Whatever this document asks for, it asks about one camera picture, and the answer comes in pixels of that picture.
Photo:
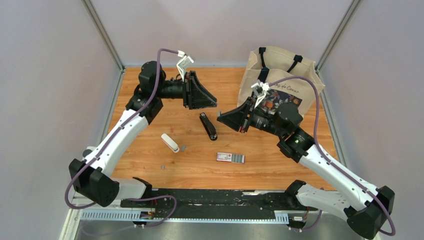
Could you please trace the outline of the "black stapler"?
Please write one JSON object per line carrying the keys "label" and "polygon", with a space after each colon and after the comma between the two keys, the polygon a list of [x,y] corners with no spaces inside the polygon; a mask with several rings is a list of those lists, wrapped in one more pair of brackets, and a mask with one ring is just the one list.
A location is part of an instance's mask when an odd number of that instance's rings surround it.
{"label": "black stapler", "polygon": [[211,141],[216,141],[218,139],[216,128],[212,124],[212,122],[209,120],[207,115],[204,112],[202,112],[199,115],[199,119],[200,119],[209,139]]}

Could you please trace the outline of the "white stapler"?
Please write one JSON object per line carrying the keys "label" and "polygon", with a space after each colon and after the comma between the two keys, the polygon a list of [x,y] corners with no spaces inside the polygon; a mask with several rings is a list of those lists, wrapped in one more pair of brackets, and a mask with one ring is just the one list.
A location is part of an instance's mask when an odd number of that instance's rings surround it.
{"label": "white stapler", "polygon": [[174,152],[178,153],[180,151],[179,145],[166,133],[163,133],[161,136],[162,141]]}

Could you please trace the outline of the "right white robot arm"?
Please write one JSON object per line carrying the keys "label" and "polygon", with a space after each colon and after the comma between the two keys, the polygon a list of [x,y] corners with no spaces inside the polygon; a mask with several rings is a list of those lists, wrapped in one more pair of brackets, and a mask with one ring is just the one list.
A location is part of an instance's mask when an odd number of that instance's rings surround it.
{"label": "right white robot arm", "polygon": [[277,136],[277,146],[285,157],[314,171],[336,189],[329,192],[295,180],[286,189],[285,203],[289,208],[305,206],[332,214],[368,240],[383,233],[385,223],[394,226],[390,215],[395,193],[391,188],[377,187],[360,178],[323,150],[300,127],[303,117],[294,103],[281,103],[273,114],[256,108],[255,103],[254,98],[248,97],[241,106],[219,114],[217,121],[240,133],[253,127]]}

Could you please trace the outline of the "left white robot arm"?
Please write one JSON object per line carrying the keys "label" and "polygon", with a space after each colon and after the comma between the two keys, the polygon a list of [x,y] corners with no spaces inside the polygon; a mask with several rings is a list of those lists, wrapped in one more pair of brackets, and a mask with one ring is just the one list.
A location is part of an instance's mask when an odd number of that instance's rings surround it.
{"label": "left white robot arm", "polygon": [[144,63],[138,75],[139,84],[119,121],[88,155],[71,161],[69,186],[91,200],[90,206],[107,207],[118,197],[120,183],[111,174],[134,139],[158,115],[163,99],[181,99],[189,110],[217,107],[217,98],[200,83],[195,71],[181,70],[179,75],[180,79],[167,80],[157,61]]}

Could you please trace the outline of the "red staple box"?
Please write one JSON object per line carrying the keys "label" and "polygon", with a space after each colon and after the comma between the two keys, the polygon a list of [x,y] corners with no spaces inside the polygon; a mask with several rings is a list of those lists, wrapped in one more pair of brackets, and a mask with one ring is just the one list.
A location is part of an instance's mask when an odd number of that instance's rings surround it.
{"label": "red staple box", "polygon": [[245,163],[245,156],[242,155],[242,154],[218,152],[217,156],[216,156],[216,161],[244,164]]}

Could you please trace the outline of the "beige floral tote bag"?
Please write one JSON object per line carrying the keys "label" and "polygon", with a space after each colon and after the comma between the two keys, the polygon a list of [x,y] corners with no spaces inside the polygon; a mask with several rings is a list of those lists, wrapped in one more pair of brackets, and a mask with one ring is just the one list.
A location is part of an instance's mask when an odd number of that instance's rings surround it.
{"label": "beige floral tote bag", "polygon": [[272,84],[278,80],[296,76],[271,85],[264,100],[258,107],[273,114],[282,103],[293,103],[304,116],[316,102],[315,92],[308,81],[313,83],[318,94],[325,88],[315,71],[315,62],[276,46],[259,47],[249,54],[243,78],[239,86],[237,106],[240,106],[253,90],[251,86],[258,80]]}

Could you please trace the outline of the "white box with knob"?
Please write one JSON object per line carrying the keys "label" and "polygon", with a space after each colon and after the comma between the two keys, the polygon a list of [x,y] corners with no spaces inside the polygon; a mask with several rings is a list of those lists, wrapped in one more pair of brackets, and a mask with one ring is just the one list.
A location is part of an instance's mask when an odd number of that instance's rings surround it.
{"label": "white box with knob", "polygon": [[91,154],[93,152],[93,150],[95,150],[96,147],[95,146],[88,146],[83,152],[82,152],[82,157],[85,159],[89,154]]}

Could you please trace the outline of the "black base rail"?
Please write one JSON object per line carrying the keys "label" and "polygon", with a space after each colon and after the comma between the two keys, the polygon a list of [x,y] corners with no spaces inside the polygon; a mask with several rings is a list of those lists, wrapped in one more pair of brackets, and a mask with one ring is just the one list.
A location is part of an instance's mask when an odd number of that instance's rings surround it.
{"label": "black base rail", "polygon": [[156,188],[122,208],[153,211],[153,219],[204,223],[270,223],[301,228],[316,213],[283,190]]}

